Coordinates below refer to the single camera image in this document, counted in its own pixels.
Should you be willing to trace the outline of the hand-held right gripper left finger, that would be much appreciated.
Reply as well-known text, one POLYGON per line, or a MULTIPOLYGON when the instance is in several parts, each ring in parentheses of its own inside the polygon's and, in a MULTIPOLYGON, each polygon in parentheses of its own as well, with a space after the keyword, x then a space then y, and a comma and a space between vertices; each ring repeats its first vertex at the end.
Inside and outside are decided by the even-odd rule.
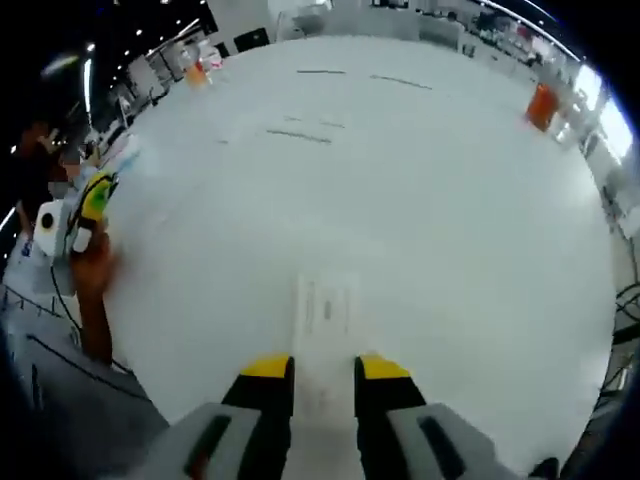
POLYGON ((279 479, 291 446, 295 360, 274 354, 243 369, 219 403, 171 425, 135 479, 279 479))

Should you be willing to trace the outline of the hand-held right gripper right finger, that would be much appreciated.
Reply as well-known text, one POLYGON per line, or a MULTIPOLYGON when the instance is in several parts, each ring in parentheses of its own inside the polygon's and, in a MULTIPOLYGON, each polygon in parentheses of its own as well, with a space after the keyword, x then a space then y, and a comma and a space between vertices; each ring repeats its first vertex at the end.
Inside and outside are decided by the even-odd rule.
POLYGON ((493 441, 379 355, 354 361, 357 447, 367 479, 504 479, 493 441))

